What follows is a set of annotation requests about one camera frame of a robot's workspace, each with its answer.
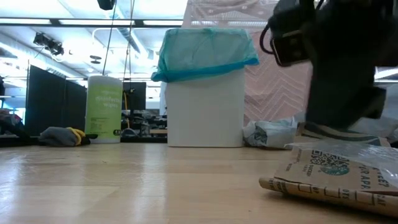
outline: white trash can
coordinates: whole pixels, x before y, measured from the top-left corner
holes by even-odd
[[[241,147],[244,66],[258,63],[245,30],[168,30],[152,80],[167,82],[169,146]]]

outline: zigzag pattern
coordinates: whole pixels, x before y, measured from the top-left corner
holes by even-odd
[[[246,67],[245,124],[272,121],[302,111],[307,100],[310,64],[281,68],[272,55],[260,49],[261,32],[252,33],[260,65]]]

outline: qr code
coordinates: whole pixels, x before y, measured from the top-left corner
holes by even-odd
[[[315,165],[348,167],[348,159],[335,156],[329,153],[313,150],[311,154],[311,163]]]

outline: table surface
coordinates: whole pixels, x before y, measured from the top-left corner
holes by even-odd
[[[0,224],[375,223],[260,188],[289,151],[107,144],[0,149]]]

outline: teal trash bag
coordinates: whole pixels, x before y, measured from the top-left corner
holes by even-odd
[[[244,29],[170,29],[160,49],[158,72],[151,79],[180,82],[258,64],[252,38]]]

